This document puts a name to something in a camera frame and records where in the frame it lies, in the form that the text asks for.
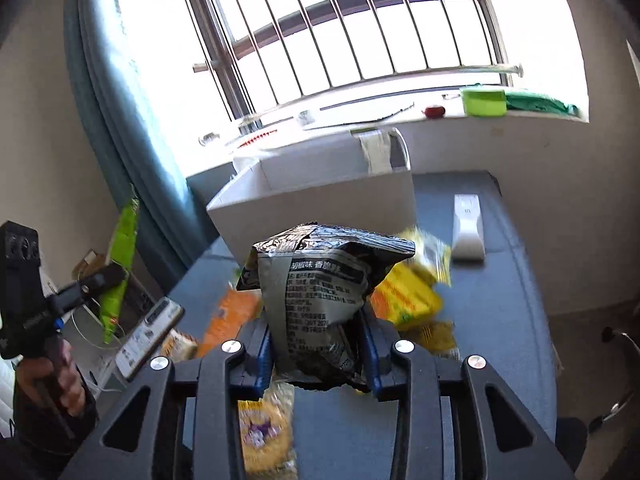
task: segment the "gray table surface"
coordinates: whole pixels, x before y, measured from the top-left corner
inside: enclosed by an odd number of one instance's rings
[[[454,321],[462,356],[485,356],[553,439],[556,382],[549,330],[527,251],[497,184],[483,171],[431,173],[414,175],[414,188],[418,225],[449,244],[453,195],[479,195],[486,259],[484,264],[452,264],[452,288],[438,287],[444,299],[440,317]],[[170,297],[186,310],[181,330],[204,333],[235,266],[219,239],[172,290]],[[294,439],[300,478],[388,479],[397,413],[396,402],[379,403],[348,387],[297,389]],[[444,413],[443,418],[446,426],[449,417]],[[445,427],[444,433],[446,478],[453,478],[450,431]]]

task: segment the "wall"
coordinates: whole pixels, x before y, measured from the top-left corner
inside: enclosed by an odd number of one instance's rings
[[[508,116],[400,126],[415,171],[482,169],[499,179],[549,314],[628,301],[640,290],[636,72],[608,7],[567,1],[584,58],[589,123]]]
[[[58,286],[106,250],[118,215],[71,93],[62,10],[32,0],[0,48],[0,221],[37,229]]]
[[[567,0],[490,2],[508,62],[524,69],[523,77],[513,76],[513,84],[577,105],[587,119],[584,63]]]
[[[206,206],[235,174],[236,170],[233,163],[225,162],[220,166],[214,166],[208,170],[188,176],[187,183],[200,200],[200,203]]]

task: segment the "metal bolt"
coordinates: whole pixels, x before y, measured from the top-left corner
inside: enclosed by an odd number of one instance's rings
[[[396,341],[394,347],[402,354],[409,354],[414,351],[415,345],[411,341],[401,339],[400,341]]]
[[[486,366],[486,359],[481,355],[470,355],[466,362],[476,370],[482,370]]]
[[[222,351],[228,354],[235,354],[242,348],[242,343],[235,339],[230,339],[222,343]]]
[[[154,357],[151,359],[150,366],[153,370],[164,370],[169,365],[169,359],[164,357],[163,355],[159,355],[158,357]]]

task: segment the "blue curtain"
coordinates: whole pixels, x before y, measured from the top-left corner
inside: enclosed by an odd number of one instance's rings
[[[65,0],[76,105],[118,208],[142,201],[138,251],[168,292],[218,233],[164,142],[130,54],[118,0]]]

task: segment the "white box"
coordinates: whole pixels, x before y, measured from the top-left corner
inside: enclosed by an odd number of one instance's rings
[[[406,144],[394,128],[384,134],[388,161],[370,163],[361,145],[361,136],[379,134],[343,132],[279,148],[240,171],[207,206],[236,261],[244,264],[253,244],[306,222],[384,234],[413,226]]]

